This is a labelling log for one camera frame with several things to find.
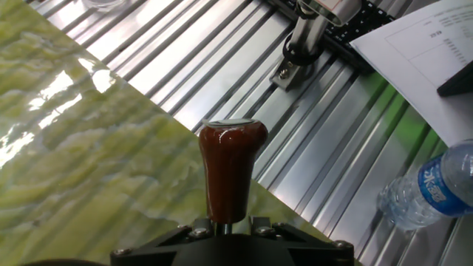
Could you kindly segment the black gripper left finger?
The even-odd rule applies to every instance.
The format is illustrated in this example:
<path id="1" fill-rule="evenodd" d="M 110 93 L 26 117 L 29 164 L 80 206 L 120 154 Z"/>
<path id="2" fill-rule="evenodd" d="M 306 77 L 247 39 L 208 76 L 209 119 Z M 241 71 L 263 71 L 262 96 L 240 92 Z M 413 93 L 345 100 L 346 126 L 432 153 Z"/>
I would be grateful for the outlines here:
<path id="1" fill-rule="evenodd" d="M 213 222 L 207 218 L 196 219 L 192 224 L 179 225 L 138 248 L 112 251 L 110 265 L 171 265 L 180 249 L 213 236 Z"/>

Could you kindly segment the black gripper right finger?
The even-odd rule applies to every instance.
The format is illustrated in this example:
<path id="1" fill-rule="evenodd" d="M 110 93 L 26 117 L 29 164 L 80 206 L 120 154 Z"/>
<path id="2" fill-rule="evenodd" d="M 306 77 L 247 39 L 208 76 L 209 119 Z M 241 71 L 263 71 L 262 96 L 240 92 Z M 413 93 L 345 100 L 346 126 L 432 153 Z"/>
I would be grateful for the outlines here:
<path id="1" fill-rule="evenodd" d="M 251 216 L 249 225 L 251 259 L 257 265 L 354 265 L 354 247 L 344 240 L 323 241 L 263 216 Z"/>

